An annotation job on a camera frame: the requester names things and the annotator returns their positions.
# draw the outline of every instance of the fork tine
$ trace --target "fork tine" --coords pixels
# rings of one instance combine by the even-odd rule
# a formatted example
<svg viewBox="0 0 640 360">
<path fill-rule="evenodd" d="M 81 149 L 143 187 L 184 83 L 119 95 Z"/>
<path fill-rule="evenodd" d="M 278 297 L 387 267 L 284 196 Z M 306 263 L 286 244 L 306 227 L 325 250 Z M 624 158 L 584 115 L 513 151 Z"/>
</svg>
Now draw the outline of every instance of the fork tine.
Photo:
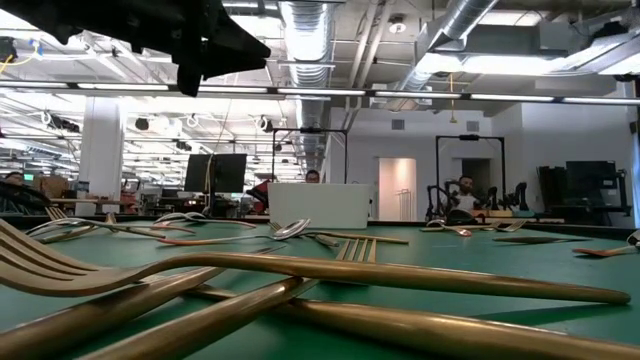
<svg viewBox="0 0 640 360">
<path fill-rule="evenodd" d="M 65 275 L 84 275 L 87 273 L 86 271 L 73 269 L 68 266 L 56 263 L 55 261 L 51 261 L 45 257 L 38 255 L 37 253 L 31 251 L 26 247 L 21 246 L 19 243 L 13 243 L 11 245 L 3 244 L 2 254 L 3 256 L 13 259 L 14 262 L 26 261 L 29 264 L 33 264 L 33 266 L 36 268 L 43 268 L 47 271 L 55 271 Z"/>
<path fill-rule="evenodd" d="M 5 255 L 11 253 L 12 257 L 17 256 L 18 258 L 22 258 L 29 263 L 33 263 L 35 266 L 39 266 L 47 270 L 57 271 L 66 275 L 84 275 L 89 272 L 88 270 L 74 269 L 73 267 L 69 267 L 66 264 L 61 264 L 60 262 L 53 261 L 46 256 L 42 256 L 33 249 L 24 246 L 24 244 L 13 240 L 11 238 L 11 235 L 0 233 L 0 239 L 2 240 L 1 245 L 2 249 L 4 250 L 3 254 Z"/>
<path fill-rule="evenodd" d="M 367 262 L 376 262 L 376 245 L 377 240 L 372 240 L 371 249 L 369 249 L 369 257 L 367 258 Z"/>
<path fill-rule="evenodd" d="M 360 255 L 358 255 L 358 261 L 363 262 L 364 261 L 364 255 L 367 252 L 367 244 L 369 243 L 369 240 L 364 239 L 364 242 L 362 243 L 362 249 L 360 249 Z"/>
<path fill-rule="evenodd" d="M 58 210 L 58 216 L 60 217 L 60 219 L 65 219 L 67 218 L 67 213 L 64 212 L 62 209 L 60 208 L 56 208 Z"/>
<path fill-rule="evenodd" d="M 13 267 L 22 271 L 28 272 L 35 276 L 41 276 L 51 280 L 71 281 L 75 278 L 73 275 L 65 275 L 60 272 L 51 271 L 44 267 L 38 266 L 29 259 L 21 258 L 15 253 L 8 251 L 7 249 L 0 248 L 0 259 Z"/>
<path fill-rule="evenodd" d="M 38 243 L 37 241 L 31 239 L 27 235 L 20 232 L 18 229 L 9 225 L 6 221 L 0 219 L 0 234 L 4 233 L 7 235 L 5 239 L 10 243 L 19 243 L 32 251 L 40 254 L 43 257 L 48 258 L 49 260 L 55 261 L 59 264 L 66 265 L 68 267 L 84 270 L 84 271 L 96 271 L 103 269 L 102 267 L 87 264 L 76 259 L 70 258 L 68 256 L 62 255 L 61 253 L 52 250 L 51 248 Z"/>
<path fill-rule="evenodd" d="M 351 244 L 351 240 L 347 240 L 344 245 L 342 245 L 342 249 L 338 253 L 337 260 L 344 260 L 345 255 L 347 255 L 347 250 L 349 249 L 349 244 Z"/>
<path fill-rule="evenodd" d="M 355 259 L 356 251 L 358 250 L 358 244 L 359 243 L 360 243 L 360 240 L 354 240 L 353 241 L 353 247 L 351 248 L 351 251 L 349 252 L 349 256 L 347 256 L 347 260 L 353 261 L 353 259 Z"/>
</svg>

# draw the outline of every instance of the spoon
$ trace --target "spoon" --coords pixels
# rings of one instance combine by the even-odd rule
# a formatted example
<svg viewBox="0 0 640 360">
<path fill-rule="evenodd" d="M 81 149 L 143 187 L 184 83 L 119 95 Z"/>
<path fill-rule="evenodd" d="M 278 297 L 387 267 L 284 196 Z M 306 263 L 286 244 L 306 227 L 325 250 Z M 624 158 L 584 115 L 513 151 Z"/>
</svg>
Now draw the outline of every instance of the spoon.
<svg viewBox="0 0 640 360">
<path fill-rule="evenodd" d="M 629 246 L 611 250 L 573 249 L 573 252 L 600 258 L 630 254 L 632 252 L 640 253 L 640 240 L 638 238 L 640 238 L 640 230 L 637 230 L 633 234 L 629 235 L 629 237 L 627 238 L 627 244 L 629 244 Z"/>
<path fill-rule="evenodd" d="M 464 236 L 464 237 L 469 237 L 471 236 L 471 231 L 467 230 L 467 229 L 459 229 L 459 228 L 455 228 L 452 226 L 447 226 L 446 223 L 444 222 L 444 220 L 441 219 L 437 219 L 437 220 L 431 220 L 427 223 L 427 228 L 429 227 L 441 227 L 444 230 L 450 230 L 450 231 L 455 231 L 456 233 L 458 233 L 458 235 L 460 236 Z"/>
<path fill-rule="evenodd" d="M 283 227 L 282 229 L 273 233 L 273 235 L 247 235 L 247 236 L 209 239 L 209 240 L 171 240 L 171 239 L 156 239 L 156 240 L 163 244 L 185 245 L 185 246 L 220 244 L 220 243 L 234 242 L 238 240 L 258 239 L 258 238 L 265 238 L 265 239 L 270 239 L 274 241 L 285 241 L 292 237 L 296 237 L 300 235 L 304 231 L 304 229 L 306 229 L 307 226 L 309 226 L 309 223 L 311 223 L 311 219 L 301 219 Z"/>
</svg>

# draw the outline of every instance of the green table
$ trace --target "green table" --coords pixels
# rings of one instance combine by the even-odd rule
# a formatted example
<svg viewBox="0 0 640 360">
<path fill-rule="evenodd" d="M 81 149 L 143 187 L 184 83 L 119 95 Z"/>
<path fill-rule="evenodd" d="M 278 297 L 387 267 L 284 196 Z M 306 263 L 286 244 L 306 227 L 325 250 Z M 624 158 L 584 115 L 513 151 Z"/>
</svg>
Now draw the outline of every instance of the green table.
<svg viewBox="0 0 640 360">
<path fill-rule="evenodd" d="M 252 233 L 268 233 L 266 225 L 247 230 L 234 225 L 192 225 L 196 236 L 170 234 L 180 238 L 207 239 Z M 593 305 L 567 301 L 450 294 L 429 291 L 323 283 L 302 297 L 317 300 L 353 302 L 411 310 L 425 310 L 451 315 L 536 326 L 574 335 L 607 339 L 640 345 L 636 325 L 640 323 L 638 256 L 626 255 L 603 260 L 575 257 L 574 247 L 615 248 L 624 243 L 598 239 L 589 242 L 546 245 L 511 245 L 494 243 L 493 237 L 550 235 L 532 230 L 515 234 L 475 231 L 471 238 L 454 233 L 422 233 L 418 227 L 371 226 L 371 235 L 399 237 L 410 245 L 378 244 L 378 262 L 422 265 L 470 270 L 499 275 L 521 276 L 539 280 L 575 283 L 629 292 L 631 306 Z M 202 251 L 250 252 L 282 243 L 264 239 L 246 240 L 241 244 L 197 247 L 164 246 L 134 235 L 111 235 L 98 230 L 92 235 L 67 243 L 52 245 L 55 249 L 83 261 L 108 265 L 140 265 L 176 254 Z M 331 250 L 308 239 L 292 239 L 279 255 L 334 258 Z M 229 270 L 209 284 L 236 292 L 255 289 L 283 276 Z M 7 330 L 56 310 L 86 301 L 87 298 L 44 298 L 18 291 L 0 289 L 0 327 Z M 113 330 L 85 346 L 66 354 L 73 358 L 136 334 L 168 320 L 200 310 L 212 304 L 195 298 L 179 298 L 145 316 Z M 189 359 L 425 359 L 423 354 L 379 342 L 316 328 L 308 324 L 265 316 Z"/>
</svg>

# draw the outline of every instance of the black monitor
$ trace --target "black monitor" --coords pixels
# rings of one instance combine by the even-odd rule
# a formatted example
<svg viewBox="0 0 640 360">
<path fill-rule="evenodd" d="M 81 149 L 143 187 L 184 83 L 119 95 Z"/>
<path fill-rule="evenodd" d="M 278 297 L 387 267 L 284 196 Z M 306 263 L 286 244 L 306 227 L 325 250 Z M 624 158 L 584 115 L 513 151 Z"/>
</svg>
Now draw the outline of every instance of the black monitor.
<svg viewBox="0 0 640 360">
<path fill-rule="evenodd" d="M 208 191 L 209 189 L 205 189 L 207 168 L 209 168 L 210 181 L 215 180 L 215 192 L 244 192 L 247 154 L 190 155 L 184 191 Z"/>
<path fill-rule="evenodd" d="M 567 161 L 569 190 L 617 189 L 615 161 Z"/>
</svg>

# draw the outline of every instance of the ceiling vent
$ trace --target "ceiling vent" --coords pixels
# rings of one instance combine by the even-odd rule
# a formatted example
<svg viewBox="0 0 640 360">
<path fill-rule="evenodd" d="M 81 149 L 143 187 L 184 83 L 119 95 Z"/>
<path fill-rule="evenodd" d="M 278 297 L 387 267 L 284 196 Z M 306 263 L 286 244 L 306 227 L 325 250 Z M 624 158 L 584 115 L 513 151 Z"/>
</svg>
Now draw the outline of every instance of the ceiling vent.
<svg viewBox="0 0 640 360">
<path fill-rule="evenodd" d="M 480 121 L 467 121 L 467 132 L 480 132 Z"/>
<path fill-rule="evenodd" d="M 402 119 L 393 119 L 391 120 L 391 130 L 404 130 L 404 120 Z"/>
</svg>

